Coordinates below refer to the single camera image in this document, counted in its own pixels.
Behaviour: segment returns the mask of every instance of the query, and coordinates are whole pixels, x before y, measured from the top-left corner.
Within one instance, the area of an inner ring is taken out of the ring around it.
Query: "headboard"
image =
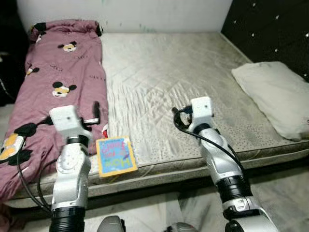
[[[222,33],[253,62],[281,61],[309,81],[309,0],[233,0]]]

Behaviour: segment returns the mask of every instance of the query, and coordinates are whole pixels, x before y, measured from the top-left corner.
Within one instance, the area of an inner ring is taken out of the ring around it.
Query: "quilted mattress surface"
[[[238,86],[231,69],[248,60],[219,33],[104,34],[109,137],[129,136],[139,170],[99,178],[92,156],[89,196],[207,176],[195,138],[178,131],[171,108],[210,96],[215,126],[244,160],[246,168],[298,159],[309,142],[283,139]],[[52,193],[56,173],[42,179]],[[30,207],[20,191],[14,207]]]

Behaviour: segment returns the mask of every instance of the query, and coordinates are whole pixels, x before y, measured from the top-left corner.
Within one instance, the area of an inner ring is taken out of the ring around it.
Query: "book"
[[[129,137],[98,139],[96,145],[100,177],[138,169]]]

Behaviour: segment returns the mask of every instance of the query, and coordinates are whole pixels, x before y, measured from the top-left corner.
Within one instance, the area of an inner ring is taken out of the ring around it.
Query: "white pillow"
[[[232,74],[281,136],[308,139],[309,83],[281,62],[249,63]]]

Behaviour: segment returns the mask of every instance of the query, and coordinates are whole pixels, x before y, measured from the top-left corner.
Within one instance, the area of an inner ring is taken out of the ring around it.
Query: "tiled floor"
[[[251,180],[253,194],[281,232],[309,231],[309,169],[297,168]],[[106,216],[118,215],[127,232],[162,232],[183,221],[201,232],[223,232],[226,220],[215,187],[168,193],[88,210],[85,232],[95,232]],[[50,220],[33,221],[24,232],[46,232]]]

